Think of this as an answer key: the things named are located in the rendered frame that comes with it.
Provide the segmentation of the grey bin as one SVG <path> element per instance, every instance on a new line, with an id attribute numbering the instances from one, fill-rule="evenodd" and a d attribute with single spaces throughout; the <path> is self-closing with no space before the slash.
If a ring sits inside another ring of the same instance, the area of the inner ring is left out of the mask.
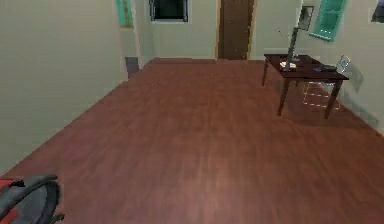
<path id="1" fill-rule="evenodd" d="M 131 76 L 139 71 L 139 63 L 137 57 L 126 57 L 125 62 L 128 76 Z"/>

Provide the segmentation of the brown wooden room door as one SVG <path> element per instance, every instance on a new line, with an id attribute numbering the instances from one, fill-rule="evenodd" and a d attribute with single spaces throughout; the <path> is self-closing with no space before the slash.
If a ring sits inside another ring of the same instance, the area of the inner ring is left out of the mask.
<path id="1" fill-rule="evenodd" d="M 218 57 L 246 60 L 254 0 L 221 0 Z"/>

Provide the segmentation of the grey desk lamp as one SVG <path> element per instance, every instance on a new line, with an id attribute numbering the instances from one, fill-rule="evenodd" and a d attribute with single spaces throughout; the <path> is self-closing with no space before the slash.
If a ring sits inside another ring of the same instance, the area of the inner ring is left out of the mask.
<path id="1" fill-rule="evenodd" d="M 290 68 L 288 67 L 288 65 L 295 61 L 294 50 L 295 50 L 298 32 L 300 30 L 307 31 L 309 29 L 313 10 L 314 10 L 313 6 L 303 5 L 301 7 L 297 25 L 293 28 L 293 31 L 292 31 L 291 41 L 290 41 L 287 59 L 286 59 L 287 67 L 283 68 L 284 71 L 289 71 Z"/>

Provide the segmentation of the dark brown wooden table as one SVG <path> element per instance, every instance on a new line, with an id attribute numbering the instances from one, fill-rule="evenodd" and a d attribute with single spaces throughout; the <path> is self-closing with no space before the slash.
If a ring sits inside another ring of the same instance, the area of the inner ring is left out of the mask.
<path id="1" fill-rule="evenodd" d="M 334 87 L 331 92 L 331 96 L 328 100 L 328 105 L 325 109 L 324 118 L 328 119 L 333 109 L 334 103 L 336 102 L 336 98 L 339 94 L 341 86 L 344 81 L 348 80 L 348 77 L 339 73 L 339 72 L 317 72 L 314 71 L 314 67 L 318 67 L 322 65 L 318 60 L 308 56 L 308 55 L 299 55 L 299 61 L 296 62 L 297 68 L 290 69 L 289 71 L 284 71 L 282 67 L 280 67 L 280 62 L 286 61 L 287 54 L 265 54 L 264 55 L 264 72 L 262 76 L 262 85 L 265 85 L 266 77 L 268 74 L 268 66 L 271 65 L 275 70 L 279 72 L 281 77 L 283 78 L 283 89 L 280 96 L 279 107 L 277 110 L 277 115 L 280 116 L 282 114 L 285 101 L 287 98 L 287 93 L 289 89 L 289 85 L 291 82 L 296 81 L 300 82 L 330 82 L 334 83 Z"/>

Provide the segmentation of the pale blue framed photo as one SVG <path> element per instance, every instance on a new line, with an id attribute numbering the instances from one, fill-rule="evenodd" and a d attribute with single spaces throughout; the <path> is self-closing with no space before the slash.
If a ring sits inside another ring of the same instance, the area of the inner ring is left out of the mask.
<path id="1" fill-rule="evenodd" d="M 348 56 L 342 55 L 340 60 L 336 64 L 336 71 L 339 73 L 343 73 L 348 68 L 350 62 L 351 59 Z"/>

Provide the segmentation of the dark window with grey frame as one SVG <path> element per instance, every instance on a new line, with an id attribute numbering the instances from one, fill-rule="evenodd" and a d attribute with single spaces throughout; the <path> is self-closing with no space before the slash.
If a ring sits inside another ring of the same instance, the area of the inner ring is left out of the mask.
<path id="1" fill-rule="evenodd" d="M 152 21 L 188 21 L 187 0 L 149 0 Z"/>

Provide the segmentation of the teal framed wall picture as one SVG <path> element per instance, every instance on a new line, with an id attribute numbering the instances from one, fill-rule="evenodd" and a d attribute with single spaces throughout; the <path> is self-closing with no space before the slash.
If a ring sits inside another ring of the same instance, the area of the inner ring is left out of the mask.
<path id="1" fill-rule="evenodd" d="M 116 6 L 120 26 L 131 28 L 133 26 L 133 16 L 130 0 L 116 0 Z"/>

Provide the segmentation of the dark framed wall picture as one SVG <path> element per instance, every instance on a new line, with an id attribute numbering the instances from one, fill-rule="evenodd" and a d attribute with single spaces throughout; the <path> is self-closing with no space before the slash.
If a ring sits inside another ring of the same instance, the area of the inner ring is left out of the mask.
<path id="1" fill-rule="evenodd" d="M 371 21 L 384 23 L 384 0 L 378 0 Z"/>

